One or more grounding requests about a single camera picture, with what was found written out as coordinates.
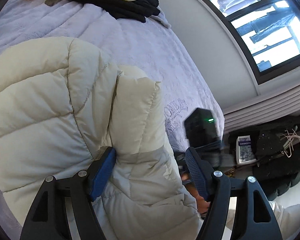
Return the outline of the white sleeve right forearm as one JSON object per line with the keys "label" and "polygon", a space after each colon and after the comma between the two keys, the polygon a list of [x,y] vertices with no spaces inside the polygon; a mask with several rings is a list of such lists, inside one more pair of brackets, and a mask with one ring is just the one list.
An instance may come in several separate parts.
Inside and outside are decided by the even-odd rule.
{"label": "white sleeve right forearm", "polygon": [[283,207],[275,201],[269,201],[274,212],[283,239],[294,239],[300,233],[300,204]]}

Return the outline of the person's right hand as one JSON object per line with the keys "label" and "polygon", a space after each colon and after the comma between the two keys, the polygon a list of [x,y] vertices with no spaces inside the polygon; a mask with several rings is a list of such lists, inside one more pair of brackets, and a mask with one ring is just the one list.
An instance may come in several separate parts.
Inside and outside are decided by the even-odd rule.
{"label": "person's right hand", "polygon": [[200,214],[202,219],[205,219],[207,212],[210,207],[210,202],[207,202],[198,192],[196,187],[194,186],[194,183],[190,181],[190,174],[189,173],[182,173],[181,174],[181,180],[183,182],[183,185],[187,189],[187,191],[191,194],[192,197],[195,198],[197,203],[197,210]]}

